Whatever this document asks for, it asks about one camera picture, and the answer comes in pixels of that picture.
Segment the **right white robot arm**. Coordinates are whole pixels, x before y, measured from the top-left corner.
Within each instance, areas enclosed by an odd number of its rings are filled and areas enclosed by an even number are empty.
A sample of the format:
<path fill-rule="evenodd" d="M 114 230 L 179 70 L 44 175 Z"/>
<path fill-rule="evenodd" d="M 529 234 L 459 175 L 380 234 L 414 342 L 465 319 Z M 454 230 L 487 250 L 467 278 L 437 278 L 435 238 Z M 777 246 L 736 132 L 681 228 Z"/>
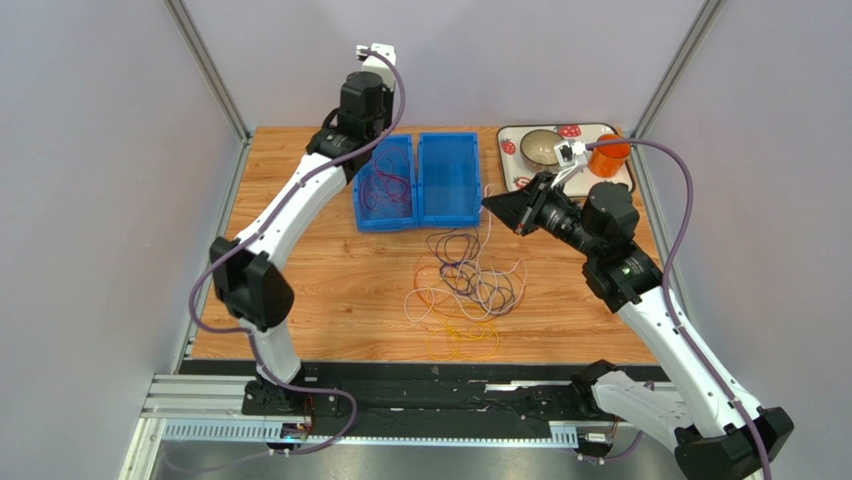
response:
<path fill-rule="evenodd" d="M 625 185 L 597 183 L 576 202 L 544 172 L 482 204 L 518 235 L 543 230 L 581 253 L 589 289 L 639 336 L 679 395 L 672 400 L 601 360 L 572 379 L 582 415 L 628 421 L 669 450 L 689 479 L 770 477 L 793 421 L 784 409 L 763 406 L 698 335 L 635 242 L 640 216 Z"/>

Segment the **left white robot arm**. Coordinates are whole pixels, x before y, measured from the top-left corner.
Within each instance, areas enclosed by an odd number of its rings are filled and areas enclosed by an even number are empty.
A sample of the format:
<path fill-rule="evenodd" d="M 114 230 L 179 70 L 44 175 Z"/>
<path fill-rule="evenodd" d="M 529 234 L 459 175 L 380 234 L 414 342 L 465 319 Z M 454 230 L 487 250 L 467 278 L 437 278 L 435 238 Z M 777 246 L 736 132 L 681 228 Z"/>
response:
<path fill-rule="evenodd" d="M 314 395 L 299 383 L 302 361 L 287 325 L 295 293 L 282 270 L 307 227 L 368 163 L 404 107 L 401 80 L 367 71 L 349 74 L 338 107 L 311 137 L 274 200 L 234 239 L 212 243 L 215 296 L 247 336 L 256 362 L 256 378 L 246 386 L 251 406 L 292 413 Z"/>

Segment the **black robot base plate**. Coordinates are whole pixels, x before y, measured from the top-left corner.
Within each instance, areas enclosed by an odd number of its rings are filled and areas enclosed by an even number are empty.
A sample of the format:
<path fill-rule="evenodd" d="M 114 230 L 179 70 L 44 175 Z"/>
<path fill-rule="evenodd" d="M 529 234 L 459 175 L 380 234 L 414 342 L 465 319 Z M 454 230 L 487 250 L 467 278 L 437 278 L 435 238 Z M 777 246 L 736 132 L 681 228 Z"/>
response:
<path fill-rule="evenodd" d="M 350 437 L 534 439 L 549 436 L 552 421 L 614 420 L 581 406 L 573 364 L 306 361 L 302 368 L 300 385 L 315 393 L 292 413 L 251 406 L 246 386 L 256 370 L 249 360 L 192 360 L 179 371 L 246 375 L 239 412 L 296 416 L 312 422 L 315 435 L 352 420 Z"/>

